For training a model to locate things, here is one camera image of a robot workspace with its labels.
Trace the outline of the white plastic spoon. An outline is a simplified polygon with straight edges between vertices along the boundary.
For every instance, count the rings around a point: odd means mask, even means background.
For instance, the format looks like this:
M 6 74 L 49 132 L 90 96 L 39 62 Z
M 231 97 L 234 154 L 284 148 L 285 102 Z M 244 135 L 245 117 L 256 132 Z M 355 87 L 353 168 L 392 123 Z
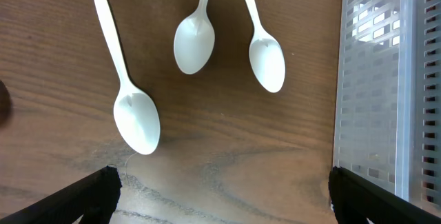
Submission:
M 249 45 L 249 60 L 258 82 L 269 92 L 280 91 L 285 80 L 285 59 L 282 48 L 262 26 L 255 0 L 245 0 L 254 26 Z
M 207 16 L 208 0 L 199 0 L 196 10 L 178 25 L 174 57 L 185 74 L 197 73 L 209 60 L 215 42 L 213 25 Z
M 136 87 L 129 77 L 108 0 L 93 1 L 120 82 L 113 107 L 117 129 L 133 150 L 139 154 L 151 154 L 158 146 L 161 133 L 158 110 L 152 98 Z

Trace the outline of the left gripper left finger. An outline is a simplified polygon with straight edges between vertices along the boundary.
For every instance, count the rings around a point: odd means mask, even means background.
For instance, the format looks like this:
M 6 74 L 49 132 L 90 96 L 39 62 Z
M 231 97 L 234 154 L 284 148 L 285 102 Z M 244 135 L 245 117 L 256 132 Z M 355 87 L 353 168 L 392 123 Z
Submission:
M 2 223 L 108 224 L 121 195 L 115 167 L 106 166 L 46 198 L 1 219 Z

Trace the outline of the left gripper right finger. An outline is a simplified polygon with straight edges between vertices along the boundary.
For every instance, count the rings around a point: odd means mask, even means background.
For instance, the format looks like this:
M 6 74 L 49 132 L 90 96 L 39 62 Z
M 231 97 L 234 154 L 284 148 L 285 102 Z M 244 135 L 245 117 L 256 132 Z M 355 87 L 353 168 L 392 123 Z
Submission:
M 329 195 L 339 224 L 424 223 L 440 218 L 343 167 L 329 173 Z

